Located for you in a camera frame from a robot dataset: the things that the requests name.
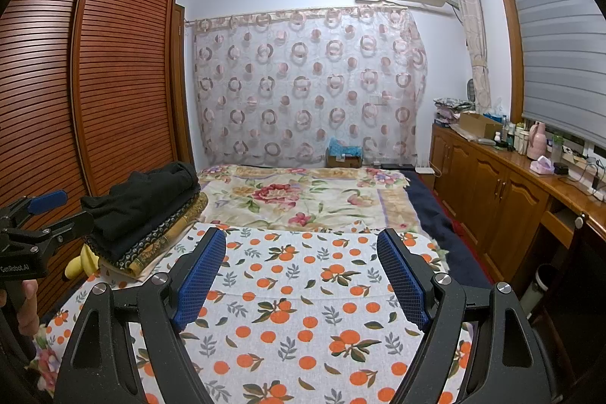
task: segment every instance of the folded black clothing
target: folded black clothing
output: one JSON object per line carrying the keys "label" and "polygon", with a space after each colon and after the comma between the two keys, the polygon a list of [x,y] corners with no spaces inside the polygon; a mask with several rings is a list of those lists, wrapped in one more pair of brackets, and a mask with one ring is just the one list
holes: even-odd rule
{"label": "folded black clothing", "polygon": [[152,231],[162,225],[168,218],[178,212],[184,205],[192,201],[200,193],[200,186],[187,189],[177,198],[173,199],[165,210],[149,218],[143,225],[129,231],[125,236],[117,240],[108,242],[107,239],[96,228],[87,235],[86,243],[98,256],[115,264],[118,262],[134,245],[146,238]]}
{"label": "folded black clothing", "polygon": [[117,240],[166,211],[179,195],[198,183],[189,163],[172,162],[147,173],[132,172],[107,195],[82,197],[84,211],[93,215],[95,230],[107,242]]}

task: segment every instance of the white fabric with orange print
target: white fabric with orange print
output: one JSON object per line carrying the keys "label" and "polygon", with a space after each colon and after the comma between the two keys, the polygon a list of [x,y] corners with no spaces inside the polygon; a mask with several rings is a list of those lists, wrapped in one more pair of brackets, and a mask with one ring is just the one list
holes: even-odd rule
{"label": "white fabric with orange print", "polygon": [[[211,224],[195,224],[157,265],[168,271]],[[219,403],[370,404],[389,402],[421,341],[406,320],[376,254],[376,234],[287,232],[232,228],[227,255],[199,318],[181,334],[192,362]],[[440,270],[434,244],[406,233],[402,240]],[[139,284],[105,271],[87,280],[49,324],[59,359],[90,289]],[[461,330],[440,404],[458,393],[471,349]],[[149,402],[163,402],[138,324],[134,353]]]}

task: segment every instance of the black chair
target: black chair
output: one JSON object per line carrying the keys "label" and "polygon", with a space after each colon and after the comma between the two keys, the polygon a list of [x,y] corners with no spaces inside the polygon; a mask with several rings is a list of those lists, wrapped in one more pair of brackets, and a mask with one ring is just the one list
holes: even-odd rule
{"label": "black chair", "polygon": [[577,219],[560,274],[530,319],[554,403],[606,402],[606,240],[600,230],[585,215]]}

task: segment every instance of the sheer curtain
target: sheer curtain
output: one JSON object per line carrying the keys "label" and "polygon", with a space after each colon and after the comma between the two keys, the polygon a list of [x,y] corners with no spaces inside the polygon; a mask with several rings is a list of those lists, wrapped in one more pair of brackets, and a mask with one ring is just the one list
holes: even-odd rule
{"label": "sheer curtain", "polygon": [[463,13],[463,26],[467,38],[467,49],[472,58],[473,88],[476,93],[476,110],[488,111],[490,98],[489,70],[486,62],[486,31],[480,0],[459,0]]}
{"label": "sheer curtain", "polygon": [[321,164],[336,137],[414,163],[425,48],[405,8],[302,9],[198,20],[198,119],[213,163]]}

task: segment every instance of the bedspread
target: bedspread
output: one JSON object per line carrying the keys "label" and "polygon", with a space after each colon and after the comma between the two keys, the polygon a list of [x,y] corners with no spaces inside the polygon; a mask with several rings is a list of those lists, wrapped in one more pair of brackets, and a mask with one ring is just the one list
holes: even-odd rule
{"label": "bedspread", "polygon": [[[196,223],[155,271],[168,271],[212,226]],[[219,227],[226,233],[225,259],[199,318],[181,334],[214,401],[389,402],[422,335],[393,294],[377,258],[376,233]],[[428,238],[402,233],[401,239],[440,270]],[[109,271],[90,277],[46,328],[45,365],[53,351],[62,358],[77,315],[100,281],[113,289],[139,284]],[[440,404],[457,395],[469,330],[464,324]],[[138,324],[131,324],[131,334],[147,400],[162,402]]]}
{"label": "bedspread", "polygon": [[254,168],[223,165],[199,175],[207,222],[290,231],[369,228],[408,230],[419,220],[404,190],[408,180],[373,168]]}

